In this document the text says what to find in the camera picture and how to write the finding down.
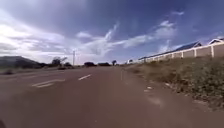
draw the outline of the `grass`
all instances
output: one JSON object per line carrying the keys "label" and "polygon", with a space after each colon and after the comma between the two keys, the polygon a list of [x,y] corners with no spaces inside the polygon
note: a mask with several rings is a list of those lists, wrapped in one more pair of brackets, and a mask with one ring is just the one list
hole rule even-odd
{"label": "grass", "polygon": [[224,108],[224,58],[172,59],[125,67],[148,80],[172,84],[177,93]]}

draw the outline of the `cloud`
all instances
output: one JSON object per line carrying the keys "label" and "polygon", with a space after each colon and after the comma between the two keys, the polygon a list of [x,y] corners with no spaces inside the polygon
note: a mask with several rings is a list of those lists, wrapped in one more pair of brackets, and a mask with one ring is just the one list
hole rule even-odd
{"label": "cloud", "polygon": [[178,16],[182,16],[185,14],[185,12],[177,12],[177,11],[173,11],[171,14],[173,15],[178,15]]}
{"label": "cloud", "polygon": [[164,21],[148,34],[137,35],[125,40],[113,41],[120,26],[119,22],[105,33],[105,36],[95,36],[80,31],[75,37],[69,38],[58,33],[48,32],[25,24],[0,10],[0,50],[2,55],[21,55],[37,61],[50,62],[54,56],[67,56],[72,62],[72,53],[75,50],[76,62],[102,61],[106,55],[118,46],[123,48],[136,47],[160,39],[171,39],[176,34],[174,24]]}
{"label": "cloud", "polygon": [[163,21],[162,23],[160,23],[160,26],[162,27],[172,27],[174,24],[170,23],[168,20]]}
{"label": "cloud", "polygon": [[165,44],[159,46],[158,53],[167,52],[170,49],[170,40],[167,40]]}
{"label": "cloud", "polygon": [[114,27],[111,30],[108,31],[108,33],[105,35],[105,39],[107,41],[110,41],[113,38],[113,36],[115,35],[116,30],[118,29],[119,25],[120,25],[119,22],[117,22],[114,25]]}
{"label": "cloud", "polygon": [[138,46],[143,43],[147,43],[151,40],[153,40],[153,37],[151,37],[150,35],[141,35],[141,36],[130,38],[128,40],[121,41],[121,43],[124,44],[123,45],[124,48],[129,48],[129,47]]}
{"label": "cloud", "polygon": [[87,32],[79,32],[79,33],[76,34],[76,37],[78,37],[78,38],[92,38],[93,36],[90,35]]}

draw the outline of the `asphalt road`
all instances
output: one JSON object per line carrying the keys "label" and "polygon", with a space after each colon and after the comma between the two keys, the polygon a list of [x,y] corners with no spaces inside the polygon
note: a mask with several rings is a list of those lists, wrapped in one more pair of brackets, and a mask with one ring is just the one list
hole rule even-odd
{"label": "asphalt road", "polygon": [[0,119],[7,128],[224,128],[222,111],[116,67],[0,76]]}

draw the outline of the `pole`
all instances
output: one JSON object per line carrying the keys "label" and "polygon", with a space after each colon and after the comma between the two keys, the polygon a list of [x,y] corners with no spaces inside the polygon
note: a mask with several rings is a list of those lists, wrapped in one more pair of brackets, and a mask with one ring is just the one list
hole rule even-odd
{"label": "pole", "polygon": [[75,51],[73,51],[73,66],[75,66]]}

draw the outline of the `mountain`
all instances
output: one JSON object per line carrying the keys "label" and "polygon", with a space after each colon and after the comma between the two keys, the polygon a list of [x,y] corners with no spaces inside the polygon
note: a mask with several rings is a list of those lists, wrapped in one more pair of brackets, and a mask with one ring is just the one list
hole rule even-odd
{"label": "mountain", "polygon": [[34,68],[38,62],[21,56],[2,56],[0,57],[0,68]]}

